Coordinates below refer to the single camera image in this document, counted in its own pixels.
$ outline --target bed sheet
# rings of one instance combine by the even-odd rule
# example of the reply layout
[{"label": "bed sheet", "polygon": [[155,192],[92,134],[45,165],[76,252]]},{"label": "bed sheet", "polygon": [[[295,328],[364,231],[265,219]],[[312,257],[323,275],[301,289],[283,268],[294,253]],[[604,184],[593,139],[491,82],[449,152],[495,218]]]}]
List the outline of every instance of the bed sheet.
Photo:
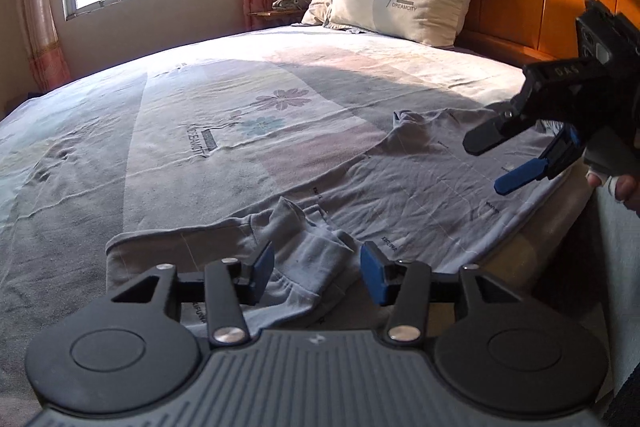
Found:
[{"label": "bed sheet", "polygon": [[[113,236],[208,225],[371,149],[394,111],[476,109],[522,81],[471,54],[289,27],[151,55],[28,101],[0,123],[0,424],[37,409],[24,350],[104,292]],[[580,175],[486,257],[492,271],[520,284],[541,269],[588,198]]]}]

